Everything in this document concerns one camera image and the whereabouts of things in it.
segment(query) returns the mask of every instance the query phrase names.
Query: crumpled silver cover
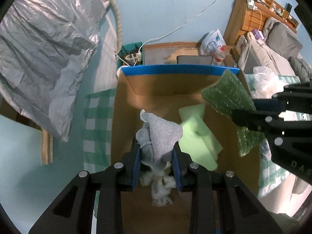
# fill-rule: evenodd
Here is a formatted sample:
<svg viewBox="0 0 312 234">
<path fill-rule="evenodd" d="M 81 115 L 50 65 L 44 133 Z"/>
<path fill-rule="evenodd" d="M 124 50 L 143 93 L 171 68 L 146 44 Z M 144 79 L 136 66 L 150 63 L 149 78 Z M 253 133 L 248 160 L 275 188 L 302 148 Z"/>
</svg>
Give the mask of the crumpled silver cover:
<svg viewBox="0 0 312 234">
<path fill-rule="evenodd" d="M 73 104 L 108 0 L 15 0 L 0 24 L 0 93 L 68 141 Z"/>
</svg>

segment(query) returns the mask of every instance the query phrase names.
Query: white plastic bag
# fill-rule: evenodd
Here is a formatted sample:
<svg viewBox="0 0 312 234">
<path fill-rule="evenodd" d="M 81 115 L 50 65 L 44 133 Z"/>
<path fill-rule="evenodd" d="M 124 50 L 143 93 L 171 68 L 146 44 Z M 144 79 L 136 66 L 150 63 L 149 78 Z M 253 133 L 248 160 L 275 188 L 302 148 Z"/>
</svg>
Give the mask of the white plastic bag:
<svg viewBox="0 0 312 234">
<path fill-rule="evenodd" d="M 215 51 L 225 46 L 225 41 L 219 31 L 219 29 L 213 30 L 204 38 L 200 45 L 200 55 L 213 55 Z"/>
<path fill-rule="evenodd" d="M 251 92 L 252 98 L 271 98 L 273 94 L 284 91 L 287 85 L 268 67 L 254 67 L 253 73 L 255 91 Z"/>
</svg>

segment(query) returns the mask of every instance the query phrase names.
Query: blue gripper pad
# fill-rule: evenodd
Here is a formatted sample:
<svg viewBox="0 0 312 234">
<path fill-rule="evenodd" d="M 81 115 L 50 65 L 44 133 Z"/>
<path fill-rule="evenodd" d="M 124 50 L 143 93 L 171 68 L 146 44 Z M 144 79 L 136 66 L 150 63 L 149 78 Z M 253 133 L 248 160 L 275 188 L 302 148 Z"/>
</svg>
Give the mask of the blue gripper pad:
<svg viewBox="0 0 312 234">
<path fill-rule="evenodd" d="M 177 160 L 177 153 L 175 152 L 175 149 L 172 154 L 172 168 L 174 170 L 174 179 L 176 181 L 176 185 L 179 191 L 182 190 L 182 181 L 181 181 L 181 169 L 179 166 L 179 162 Z"/>
<path fill-rule="evenodd" d="M 132 169 L 132 180 L 131 180 L 131 190 L 133 191 L 138 184 L 138 175 L 140 173 L 140 167 L 141 167 L 141 148 L 140 145 L 138 145 L 138 151 L 135 156 L 135 163 L 133 165 Z"/>
</svg>

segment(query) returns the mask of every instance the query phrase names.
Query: purple object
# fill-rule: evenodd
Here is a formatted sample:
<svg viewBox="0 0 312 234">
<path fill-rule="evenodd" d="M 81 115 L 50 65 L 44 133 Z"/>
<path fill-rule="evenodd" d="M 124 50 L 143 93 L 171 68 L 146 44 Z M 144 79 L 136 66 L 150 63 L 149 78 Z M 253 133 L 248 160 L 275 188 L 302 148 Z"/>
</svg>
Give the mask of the purple object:
<svg viewBox="0 0 312 234">
<path fill-rule="evenodd" d="M 264 40 L 264 37 L 262 35 L 261 31 L 258 31 L 258 29 L 253 29 L 252 30 L 253 35 L 255 36 L 256 40 Z"/>
</svg>

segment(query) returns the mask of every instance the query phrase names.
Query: green and white checkered cloth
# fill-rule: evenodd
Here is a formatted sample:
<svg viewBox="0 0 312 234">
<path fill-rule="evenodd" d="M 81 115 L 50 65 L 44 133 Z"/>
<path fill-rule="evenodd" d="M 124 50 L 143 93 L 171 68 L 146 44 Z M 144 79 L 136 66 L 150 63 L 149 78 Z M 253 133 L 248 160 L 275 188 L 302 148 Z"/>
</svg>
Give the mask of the green and white checkered cloth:
<svg viewBox="0 0 312 234">
<path fill-rule="evenodd" d="M 101 172 L 110 165 L 110 142 L 116 88 L 85 97 L 82 129 L 84 169 Z"/>
<path fill-rule="evenodd" d="M 254 74 L 247 74 L 245 77 L 250 91 L 254 91 Z M 279 75 L 278 77 L 281 81 L 287 84 L 300 83 L 300 80 L 297 76 Z M 307 120 L 308 118 L 306 114 L 297 113 L 297 119 Z M 266 196 L 274 188 L 278 187 L 289 175 L 289 171 L 281 168 L 279 165 L 273 163 L 271 160 L 268 160 L 266 156 L 261 154 L 258 198 Z"/>
</svg>

